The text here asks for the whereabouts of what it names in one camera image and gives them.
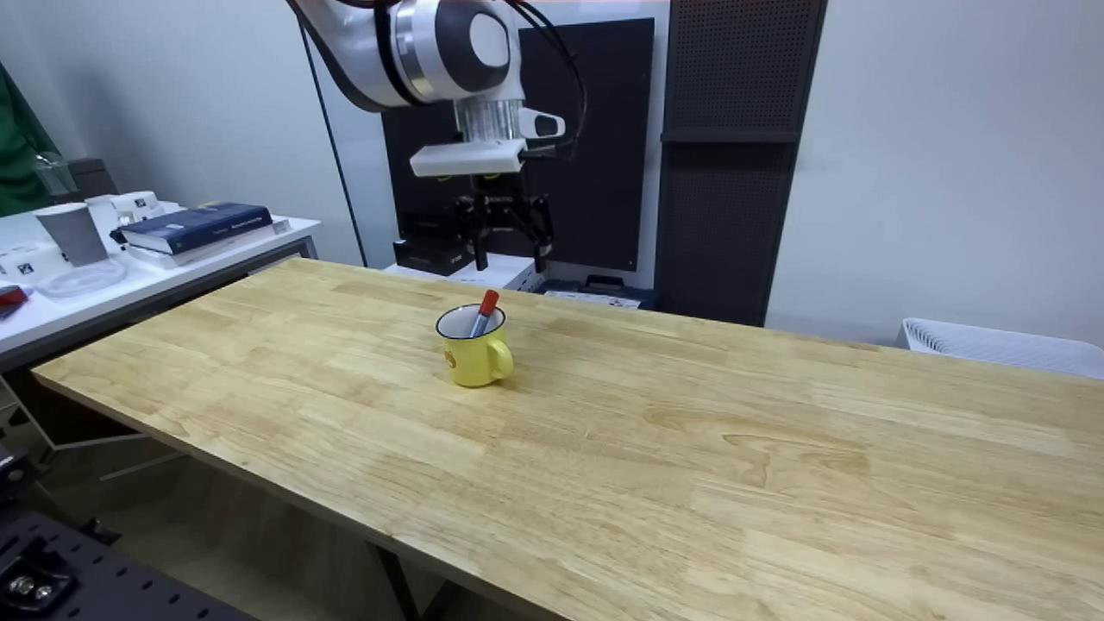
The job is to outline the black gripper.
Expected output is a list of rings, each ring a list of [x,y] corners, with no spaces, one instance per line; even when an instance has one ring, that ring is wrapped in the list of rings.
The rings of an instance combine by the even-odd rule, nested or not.
[[[494,227],[528,235],[534,271],[548,269],[554,250],[548,200],[528,193],[519,174],[463,174],[454,207],[478,271],[489,265],[484,230]]]

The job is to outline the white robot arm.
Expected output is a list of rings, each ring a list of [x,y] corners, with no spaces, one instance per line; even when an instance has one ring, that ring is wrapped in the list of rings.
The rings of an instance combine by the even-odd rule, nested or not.
[[[528,20],[566,70],[576,59],[528,0],[286,0],[339,89],[361,111],[447,104],[454,142],[420,143],[410,172],[466,180],[454,200],[463,247],[489,257],[495,227],[519,230],[531,263],[553,256],[548,200],[525,191],[525,164],[571,142],[569,120],[528,104],[519,32]]]

